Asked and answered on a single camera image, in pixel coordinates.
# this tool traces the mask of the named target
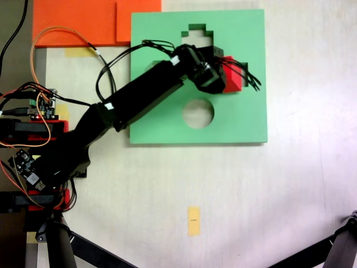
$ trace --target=green shape sorter board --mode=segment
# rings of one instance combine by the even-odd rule
[[[260,92],[251,86],[240,93],[211,95],[195,85],[185,85],[130,126],[131,143],[261,143],[267,142],[266,60],[264,10],[162,12],[132,14],[132,46],[142,40],[165,40],[181,45],[189,25],[205,25],[213,32],[213,43],[241,63],[261,82]],[[131,79],[148,65],[168,60],[167,55],[146,47],[131,54]],[[214,107],[212,122],[201,129],[189,127],[182,111],[194,99],[209,101]]]

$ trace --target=yellow tape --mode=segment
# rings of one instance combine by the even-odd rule
[[[26,233],[26,243],[27,244],[37,244],[37,240],[35,238],[36,232],[27,232]]]
[[[91,47],[66,47],[65,57],[66,58],[86,58],[95,57],[94,49]]]
[[[189,207],[189,236],[198,236],[200,231],[200,207]]]
[[[67,104],[56,104],[56,115],[59,116],[59,120],[69,121]]]

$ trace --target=cross-shaped hole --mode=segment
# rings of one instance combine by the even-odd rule
[[[213,46],[213,31],[207,31],[206,24],[189,24],[189,30],[181,32],[181,37],[182,44]]]

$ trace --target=robotic arm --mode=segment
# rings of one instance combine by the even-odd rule
[[[49,144],[47,153],[27,166],[32,184],[38,190],[51,190],[83,173],[90,164],[88,149],[93,142],[112,127],[118,132],[125,129],[181,87],[185,79],[200,91],[222,93],[226,76],[216,60],[222,57],[223,50],[214,46],[177,47],[171,60],[161,61],[103,103],[93,104],[73,131]],[[19,155],[16,161],[25,158],[28,156]]]

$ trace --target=orange panel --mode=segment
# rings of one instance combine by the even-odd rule
[[[51,26],[70,27],[96,46],[115,45],[117,0],[34,0],[32,39]],[[83,46],[73,33],[51,31],[37,47]]]
[[[118,0],[117,43],[129,46],[131,39],[131,14],[136,12],[161,12],[161,0]]]

